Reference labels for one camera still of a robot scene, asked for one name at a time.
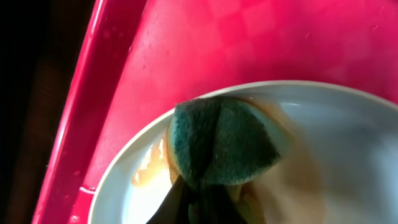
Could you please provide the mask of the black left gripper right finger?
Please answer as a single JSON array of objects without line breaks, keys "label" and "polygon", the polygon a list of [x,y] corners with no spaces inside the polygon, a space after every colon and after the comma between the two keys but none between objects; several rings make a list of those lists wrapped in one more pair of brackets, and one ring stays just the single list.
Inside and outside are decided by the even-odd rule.
[{"label": "black left gripper right finger", "polygon": [[206,224],[247,224],[235,209],[224,185],[201,188],[201,222]]}]

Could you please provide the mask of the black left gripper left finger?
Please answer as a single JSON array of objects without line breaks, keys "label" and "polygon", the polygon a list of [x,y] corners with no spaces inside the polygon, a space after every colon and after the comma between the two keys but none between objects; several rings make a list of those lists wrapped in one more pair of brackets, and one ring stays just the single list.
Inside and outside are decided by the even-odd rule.
[{"label": "black left gripper left finger", "polygon": [[178,176],[160,207],[147,224],[189,224],[189,189],[181,176]]}]

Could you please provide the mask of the green yellow sponge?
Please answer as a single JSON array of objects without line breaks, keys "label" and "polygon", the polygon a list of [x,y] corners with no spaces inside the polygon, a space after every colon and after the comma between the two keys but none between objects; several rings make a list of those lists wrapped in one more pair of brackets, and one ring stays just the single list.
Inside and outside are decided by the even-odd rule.
[{"label": "green yellow sponge", "polygon": [[292,135],[256,105],[234,97],[199,98],[174,109],[167,144],[172,167],[189,189],[189,223],[201,222],[201,188],[224,185],[247,223],[264,223],[244,186],[278,163]]}]

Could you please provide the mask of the white plate front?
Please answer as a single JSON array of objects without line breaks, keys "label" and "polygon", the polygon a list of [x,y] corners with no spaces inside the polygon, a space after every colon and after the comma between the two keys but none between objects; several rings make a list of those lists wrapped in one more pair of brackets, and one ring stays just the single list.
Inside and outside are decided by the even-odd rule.
[{"label": "white plate front", "polygon": [[[213,96],[257,104],[294,136],[254,181],[266,223],[396,223],[397,105],[339,85],[269,81]],[[139,131],[102,176],[89,223],[145,223],[172,186],[166,112]]]}]

